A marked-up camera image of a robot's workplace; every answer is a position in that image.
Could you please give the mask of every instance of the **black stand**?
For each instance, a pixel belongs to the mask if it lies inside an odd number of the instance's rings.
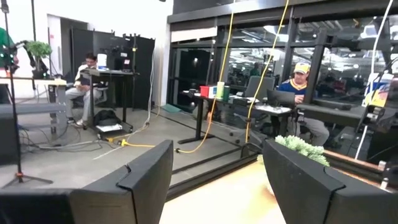
[[[198,98],[198,116],[197,116],[197,128],[195,130],[195,137],[194,138],[189,138],[189,139],[183,139],[179,140],[179,144],[186,144],[190,142],[195,142],[195,141],[201,141],[205,136],[201,136],[201,122],[203,121],[203,99]],[[212,134],[207,134],[206,139],[213,138],[214,135]]]
[[[7,47],[10,50],[10,35],[9,35],[9,29],[8,29],[8,18],[7,14],[9,13],[9,8],[7,5],[6,0],[1,0],[1,10],[4,13],[4,17],[6,20],[6,32],[7,32],[7,38],[8,38],[8,43]],[[12,61],[11,61],[11,56],[8,56],[8,63],[5,62],[5,64],[9,65],[11,67]],[[16,136],[16,141],[17,141],[17,172],[15,174],[14,179],[12,179],[8,184],[3,186],[3,188],[10,187],[14,185],[15,183],[21,184],[26,181],[30,180],[37,180],[39,182],[43,182],[46,184],[52,184],[53,182],[51,180],[46,180],[46,179],[41,179],[38,177],[31,177],[28,175],[25,175],[22,173],[22,166],[21,166],[21,142],[19,141],[19,130],[18,130],[18,117],[17,117],[17,111],[16,111],[16,105],[15,105],[15,89],[14,89],[14,74],[13,71],[10,69],[10,83],[11,83],[11,104],[12,104],[12,115],[14,117],[14,126],[15,126],[15,136]]]

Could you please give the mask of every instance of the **wooden floor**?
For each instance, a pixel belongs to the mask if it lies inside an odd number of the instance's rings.
[[[255,162],[165,204],[160,224],[285,224]]]

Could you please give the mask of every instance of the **blue shirt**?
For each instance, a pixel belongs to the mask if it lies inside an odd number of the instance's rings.
[[[298,86],[296,85],[292,79],[286,80],[279,85],[279,91],[287,91],[294,93],[296,95],[305,95],[305,90],[307,89],[307,84]]]

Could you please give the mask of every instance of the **black speaker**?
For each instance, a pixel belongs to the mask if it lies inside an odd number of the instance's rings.
[[[15,136],[15,124],[12,113],[0,114],[0,166],[17,164],[17,139]]]

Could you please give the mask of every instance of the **light stand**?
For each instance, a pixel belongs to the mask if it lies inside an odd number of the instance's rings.
[[[1,0],[1,10],[4,13],[4,18],[6,20],[6,33],[7,33],[7,38],[8,38],[8,43],[7,43],[7,47],[10,50],[10,43],[11,43],[11,39],[10,39],[10,35],[9,35],[9,29],[8,29],[8,18],[7,18],[7,14],[9,13],[9,8],[7,5],[7,0]],[[8,67],[11,68],[12,65],[12,60],[11,60],[11,54],[8,55],[8,63],[4,63],[6,66],[6,72],[7,72],[7,64]],[[15,177],[5,186],[3,186],[3,188],[9,187],[14,185],[15,183],[24,183],[26,180],[37,180],[39,182],[43,182],[46,184],[52,184],[53,182],[51,180],[46,180],[46,179],[41,179],[38,177],[31,177],[28,175],[24,175],[24,173],[22,173],[22,166],[21,166],[21,142],[19,141],[19,130],[18,130],[18,116],[17,116],[17,110],[16,110],[16,104],[15,104],[15,89],[14,89],[14,71],[12,69],[9,69],[10,71],[10,83],[11,83],[11,105],[12,105],[12,115],[14,118],[14,130],[15,130],[15,137],[16,137],[16,141],[17,141],[17,172],[15,174]]]

